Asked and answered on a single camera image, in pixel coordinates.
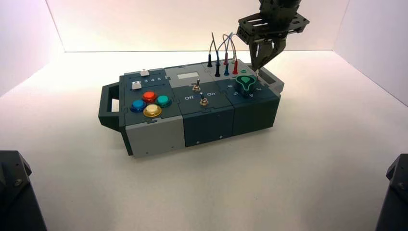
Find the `carrying handle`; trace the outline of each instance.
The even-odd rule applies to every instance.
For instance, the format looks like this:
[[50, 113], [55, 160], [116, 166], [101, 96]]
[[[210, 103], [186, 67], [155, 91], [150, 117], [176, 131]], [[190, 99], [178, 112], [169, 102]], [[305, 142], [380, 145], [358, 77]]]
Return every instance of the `carrying handle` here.
[[119, 82], [102, 87], [99, 103], [99, 121], [105, 127], [119, 131], [120, 112], [112, 112], [112, 99], [119, 99]]

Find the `white table surface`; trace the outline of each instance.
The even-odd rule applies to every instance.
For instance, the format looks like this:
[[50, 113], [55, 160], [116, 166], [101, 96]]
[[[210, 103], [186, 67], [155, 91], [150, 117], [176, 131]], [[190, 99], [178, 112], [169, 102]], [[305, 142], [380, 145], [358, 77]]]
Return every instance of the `white table surface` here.
[[284, 52], [267, 65], [285, 82], [270, 129], [135, 159], [100, 125], [102, 85], [206, 59], [66, 53], [0, 98], [0, 150], [31, 165], [48, 229], [373, 230], [385, 172], [408, 152], [408, 107], [331, 51]]

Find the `white backdrop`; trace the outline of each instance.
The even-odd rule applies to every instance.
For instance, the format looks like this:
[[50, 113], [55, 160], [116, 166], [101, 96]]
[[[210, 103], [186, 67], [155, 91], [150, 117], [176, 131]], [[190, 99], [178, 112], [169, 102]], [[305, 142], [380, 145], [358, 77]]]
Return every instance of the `white backdrop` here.
[[[48, 0], [65, 51], [204, 51], [211, 31], [236, 32], [258, 0]], [[311, 21], [287, 50], [332, 50], [348, 0], [303, 0]], [[237, 42], [239, 50], [247, 50]]]
[[350, 0], [335, 51], [408, 105], [407, 0]]
[[44, 0], [0, 0], [0, 96], [61, 53]]

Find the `robotic arm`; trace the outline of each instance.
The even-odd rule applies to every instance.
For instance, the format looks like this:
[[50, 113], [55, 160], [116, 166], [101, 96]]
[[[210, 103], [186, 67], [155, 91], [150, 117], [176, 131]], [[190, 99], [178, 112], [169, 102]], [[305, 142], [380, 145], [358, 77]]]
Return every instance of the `robotic arm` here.
[[251, 64], [258, 71], [280, 54], [288, 34], [301, 33], [309, 21], [297, 13], [301, 0], [259, 0], [260, 13], [240, 19], [237, 35], [249, 45]]

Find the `yellow button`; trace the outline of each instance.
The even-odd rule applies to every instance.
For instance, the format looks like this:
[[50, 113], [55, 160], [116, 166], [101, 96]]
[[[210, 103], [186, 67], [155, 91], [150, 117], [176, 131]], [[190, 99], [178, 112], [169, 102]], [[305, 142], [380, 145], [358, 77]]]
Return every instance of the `yellow button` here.
[[144, 110], [143, 114], [147, 117], [156, 117], [162, 113], [162, 109], [156, 104], [148, 105]]

